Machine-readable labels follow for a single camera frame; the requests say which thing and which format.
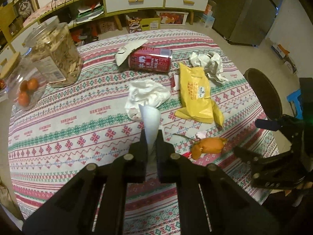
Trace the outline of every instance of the red can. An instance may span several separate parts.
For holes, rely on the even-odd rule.
[[[135,70],[169,72],[173,52],[167,48],[142,46],[128,57],[128,66]]]

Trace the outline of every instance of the plastic bag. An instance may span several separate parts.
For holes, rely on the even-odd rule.
[[[193,119],[202,123],[213,123],[223,127],[224,116],[210,98],[210,85],[202,67],[189,68],[179,63],[180,92],[183,107],[175,116]]]

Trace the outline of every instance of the cabinet leg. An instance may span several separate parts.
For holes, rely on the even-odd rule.
[[[120,22],[120,19],[119,19],[118,15],[114,15],[113,17],[114,17],[115,23],[117,25],[117,29],[122,31],[123,30],[122,24]]]
[[[193,13],[194,11],[190,11],[190,22],[189,24],[193,25]]]

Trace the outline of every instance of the refrigerator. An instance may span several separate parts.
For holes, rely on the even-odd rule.
[[[258,46],[270,30],[282,0],[214,0],[212,28],[231,44]]]

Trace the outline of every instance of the jar label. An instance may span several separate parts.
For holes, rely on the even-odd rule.
[[[52,60],[51,56],[34,62],[33,64],[37,67],[40,73],[45,76],[49,83],[57,83],[66,80],[63,73]]]

